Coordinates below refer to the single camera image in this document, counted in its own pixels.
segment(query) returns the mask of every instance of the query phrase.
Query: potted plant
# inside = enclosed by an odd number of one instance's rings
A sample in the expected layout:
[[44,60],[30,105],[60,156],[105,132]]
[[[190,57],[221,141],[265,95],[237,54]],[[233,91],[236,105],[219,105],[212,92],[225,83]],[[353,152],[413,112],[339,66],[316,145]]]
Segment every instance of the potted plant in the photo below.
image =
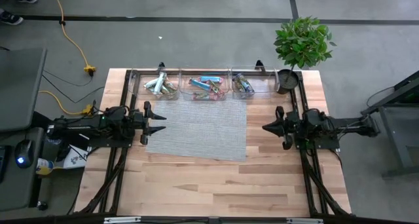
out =
[[328,58],[332,58],[331,52],[327,51],[327,42],[336,46],[330,40],[332,33],[326,25],[319,25],[317,18],[298,18],[288,24],[282,24],[281,30],[276,30],[276,52],[278,59],[285,60],[284,65],[290,65],[290,69],[278,72],[280,88],[278,93],[286,94],[298,85],[299,78],[293,72],[297,65],[313,67]]

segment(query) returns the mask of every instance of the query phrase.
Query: yellow extension cord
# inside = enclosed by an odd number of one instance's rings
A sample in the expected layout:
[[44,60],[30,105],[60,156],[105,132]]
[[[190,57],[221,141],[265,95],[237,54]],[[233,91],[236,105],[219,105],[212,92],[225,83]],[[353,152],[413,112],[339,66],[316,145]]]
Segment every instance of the yellow extension cord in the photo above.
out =
[[[57,0],[57,3],[58,3],[58,6],[60,7],[60,10],[61,10],[61,29],[63,30],[63,34],[64,34],[64,36],[65,36],[65,38],[67,38],[71,43],[73,43],[73,45],[75,45],[77,48],[78,48],[78,50],[80,51],[80,53],[81,53],[81,55],[83,56],[83,59],[84,59],[84,62],[85,62],[85,64],[86,64],[86,67],[84,67],[84,71],[85,72],[87,72],[87,73],[89,73],[89,74],[91,74],[92,72],[95,72],[96,71],[96,68],[95,67],[92,67],[88,62],[87,62],[87,59],[86,59],[86,56],[84,55],[84,52],[83,52],[83,50],[78,46],[78,44],[76,43],[76,42],[74,42],[68,35],[67,35],[67,33],[65,32],[65,28],[64,28],[64,11],[63,11],[63,7],[61,6],[61,2],[60,2],[60,0]],[[80,112],[75,112],[75,113],[72,113],[72,112],[68,112],[67,110],[65,110],[64,109],[64,107],[63,107],[63,105],[61,104],[61,101],[58,99],[58,97],[56,96],[56,95],[54,95],[52,92],[49,92],[49,91],[47,91],[47,90],[40,90],[40,91],[38,91],[38,93],[46,93],[46,94],[49,94],[49,95],[51,95],[52,97],[54,97],[54,99],[57,101],[57,103],[58,103],[58,105],[60,106],[60,108],[61,108],[61,110],[64,112],[64,113],[67,113],[68,115],[83,115],[83,114],[91,114],[91,112],[92,112],[92,106],[91,105],[87,105],[86,106],[86,109],[83,109],[82,111],[80,111]]]
[[65,28],[64,28],[64,11],[63,11],[63,7],[61,6],[61,2],[60,2],[60,0],[57,0],[57,3],[58,3],[58,6],[60,7],[60,10],[61,10],[61,28],[62,28],[62,30],[63,30],[63,34],[64,34],[64,36],[71,42],[71,43],[73,43],[73,45],[75,45],[77,48],[78,48],[78,50],[80,51],[80,53],[81,53],[81,55],[83,56],[83,59],[84,59],[84,62],[86,63],[86,67],[84,67],[84,71],[85,72],[87,72],[87,73],[89,73],[90,74],[90,72],[95,72],[96,71],[96,67],[92,67],[88,62],[87,62],[87,59],[86,59],[86,56],[84,55],[84,52],[83,52],[83,50],[78,46],[78,44],[76,43],[76,42],[74,42],[68,35],[67,35],[67,33],[65,32]]
[[47,90],[40,90],[40,91],[38,91],[38,93],[47,93],[47,94],[51,95],[52,97],[54,97],[54,98],[55,98],[55,100],[57,101],[58,105],[60,106],[61,110],[62,110],[64,113],[67,113],[68,115],[82,115],[82,114],[83,114],[83,112],[82,112],[82,111],[81,111],[81,112],[76,112],[76,113],[68,112],[67,110],[65,110],[65,109],[63,108],[63,105],[61,104],[61,101],[58,99],[58,97],[57,97],[57,96],[55,96],[53,93],[51,93],[51,92],[47,91]]

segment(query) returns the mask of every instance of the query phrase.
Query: computer mouse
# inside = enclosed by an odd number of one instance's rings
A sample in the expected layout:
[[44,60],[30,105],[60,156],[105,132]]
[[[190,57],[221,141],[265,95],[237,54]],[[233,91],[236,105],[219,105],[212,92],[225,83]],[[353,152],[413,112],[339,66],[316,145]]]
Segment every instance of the computer mouse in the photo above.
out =
[[34,142],[24,139],[14,148],[14,160],[19,168],[29,168],[33,163]]

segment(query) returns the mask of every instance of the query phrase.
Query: black floor stripe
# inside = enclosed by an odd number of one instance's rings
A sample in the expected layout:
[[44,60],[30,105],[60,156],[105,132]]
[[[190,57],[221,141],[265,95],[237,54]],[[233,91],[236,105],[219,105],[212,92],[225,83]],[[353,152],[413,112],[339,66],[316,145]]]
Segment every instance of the black floor stripe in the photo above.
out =
[[299,11],[297,9],[297,3],[295,0],[289,0],[289,4],[291,5],[291,12],[293,13],[293,19],[299,18]]
[[337,25],[419,25],[419,20],[320,20],[322,24]]
[[[58,21],[61,16],[21,15],[26,20]],[[186,17],[123,17],[123,16],[66,16],[66,21],[94,22],[220,22],[220,23],[256,23],[280,24],[289,22],[290,18],[186,18]],[[336,25],[419,25],[419,20],[332,20],[321,19],[322,24]]]
[[[61,20],[61,16],[20,15],[25,20]],[[97,22],[221,22],[221,23],[267,23],[289,22],[290,18],[187,18],[187,17],[123,17],[123,16],[65,16],[65,21]]]

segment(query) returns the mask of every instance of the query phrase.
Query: yellow cable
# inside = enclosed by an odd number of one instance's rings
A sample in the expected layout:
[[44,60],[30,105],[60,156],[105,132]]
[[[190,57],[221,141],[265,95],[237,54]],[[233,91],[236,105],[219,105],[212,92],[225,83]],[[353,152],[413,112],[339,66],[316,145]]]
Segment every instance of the yellow cable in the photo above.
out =
[[77,112],[77,113],[68,112],[67,110],[65,110],[63,108],[63,105],[61,104],[61,101],[57,98],[57,96],[55,96],[53,93],[51,93],[51,92],[49,92],[47,90],[41,90],[41,91],[38,91],[38,93],[47,93],[47,94],[51,95],[52,97],[54,97],[55,100],[57,101],[58,105],[62,109],[62,111],[64,111],[64,113],[67,113],[68,115],[82,115],[83,114],[83,112]]
[[64,28],[64,11],[63,11],[63,7],[61,6],[61,3],[60,3],[60,0],[57,0],[57,3],[58,3],[58,6],[60,7],[60,10],[61,10],[61,28],[63,29],[63,34],[64,34],[64,36],[71,42],[71,43],[73,43],[77,48],[78,48],[78,50],[80,51],[80,53],[81,53],[81,55],[83,56],[83,59],[84,59],[84,62],[86,63],[86,67],[87,68],[89,68],[89,67],[92,67],[92,66],[90,66],[89,65],[89,63],[87,62],[87,59],[86,59],[86,56],[84,55],[84,52],[83,52],[83,50],[78,46],[78,44],[76,44],[76,42],[74,42],[68,35],[67,35],[67,33],[65,32],[65,28]]

